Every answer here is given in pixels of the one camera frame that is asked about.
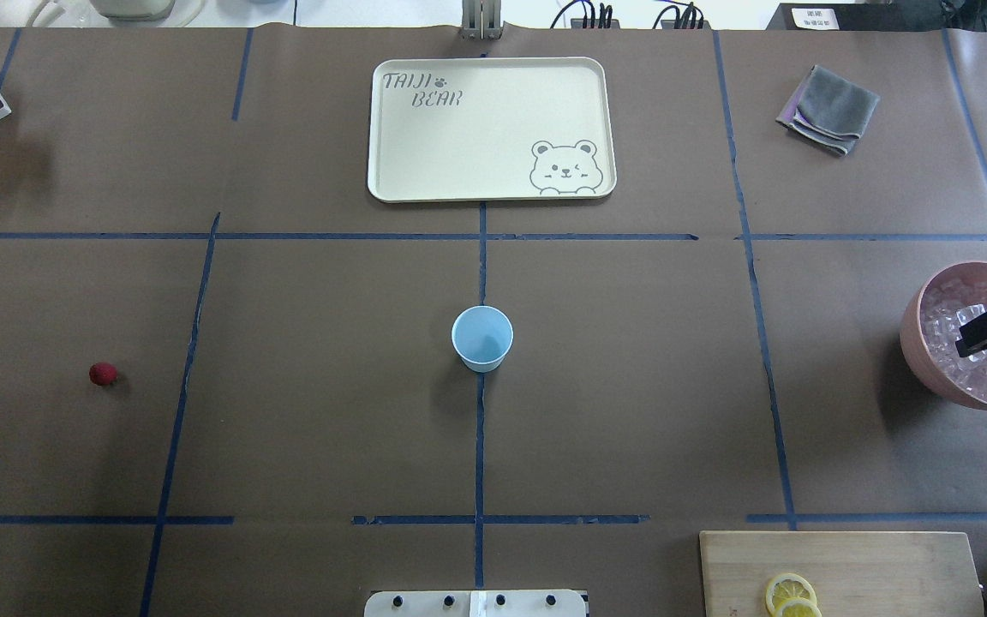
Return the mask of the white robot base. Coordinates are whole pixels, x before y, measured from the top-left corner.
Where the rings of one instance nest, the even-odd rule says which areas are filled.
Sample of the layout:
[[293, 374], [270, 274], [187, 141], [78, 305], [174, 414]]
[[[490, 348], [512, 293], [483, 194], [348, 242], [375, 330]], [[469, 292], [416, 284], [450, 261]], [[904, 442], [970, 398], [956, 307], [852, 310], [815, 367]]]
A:
[[587, 594], [571, 589], [383, 590], [364, 616], [589, 616]]

